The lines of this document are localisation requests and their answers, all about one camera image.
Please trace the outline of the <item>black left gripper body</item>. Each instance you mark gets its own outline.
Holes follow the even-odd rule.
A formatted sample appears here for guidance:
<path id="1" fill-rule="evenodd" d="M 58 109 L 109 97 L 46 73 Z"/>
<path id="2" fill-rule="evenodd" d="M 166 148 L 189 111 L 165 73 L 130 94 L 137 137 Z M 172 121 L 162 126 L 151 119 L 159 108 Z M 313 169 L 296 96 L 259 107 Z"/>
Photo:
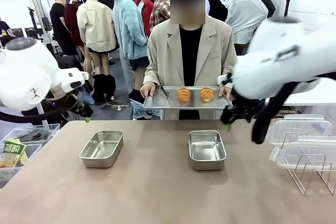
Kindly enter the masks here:
<path id="1" fill-rule="evenodd" d="M 71 111 L 72 113 L 81 117 L 92 116 L 92 108 L 90 105 L 86 102 L 80 101 L 73 93 L 67 94 L 65 99 L 65 107 L 67 111 Z"/>

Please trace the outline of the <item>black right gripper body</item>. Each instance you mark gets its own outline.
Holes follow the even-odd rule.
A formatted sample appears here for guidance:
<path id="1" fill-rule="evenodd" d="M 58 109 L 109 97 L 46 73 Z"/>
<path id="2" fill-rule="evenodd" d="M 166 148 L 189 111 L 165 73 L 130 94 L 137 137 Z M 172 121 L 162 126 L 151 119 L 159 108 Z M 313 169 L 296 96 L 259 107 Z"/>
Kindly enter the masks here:
<path id="1" fill-rule="evenodd" d="M 238 119 L 251 122 L 253 113 L 251 112 L 254 107 L 254 101 L 245 98 L 235 98 L 232 100 L 231 105 L 225 106 L 220 116 L 220 120 L 224 124 L 233 124 Z"/>

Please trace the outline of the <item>person's left hand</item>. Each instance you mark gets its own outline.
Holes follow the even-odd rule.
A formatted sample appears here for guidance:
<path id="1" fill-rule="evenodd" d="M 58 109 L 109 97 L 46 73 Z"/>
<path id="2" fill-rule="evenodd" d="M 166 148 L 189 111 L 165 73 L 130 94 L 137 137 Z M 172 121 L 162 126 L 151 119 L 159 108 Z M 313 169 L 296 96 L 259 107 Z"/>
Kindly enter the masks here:
<path id="1" fill-rule="evenodd" d="M 225 87 L 225 86 L 220 86 L 219 87 L 219 97 L 226 97 L 227 99 L 231 100 L 232 95 L 231 95 L 232 89 L 230 87 Z"/>

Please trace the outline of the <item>person's right hand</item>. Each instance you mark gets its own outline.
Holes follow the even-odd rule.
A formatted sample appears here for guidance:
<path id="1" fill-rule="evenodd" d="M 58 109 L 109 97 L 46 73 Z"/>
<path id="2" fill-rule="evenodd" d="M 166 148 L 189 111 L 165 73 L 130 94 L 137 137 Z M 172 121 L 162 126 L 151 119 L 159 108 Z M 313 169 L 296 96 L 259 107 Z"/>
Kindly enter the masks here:
<path id="1" fill-rule="evenodd" d="M 140 89 L 140 93 L 143 98 L 154 95 L 156 90 L 156 84 L 154 82 L 146 82 Z"/>

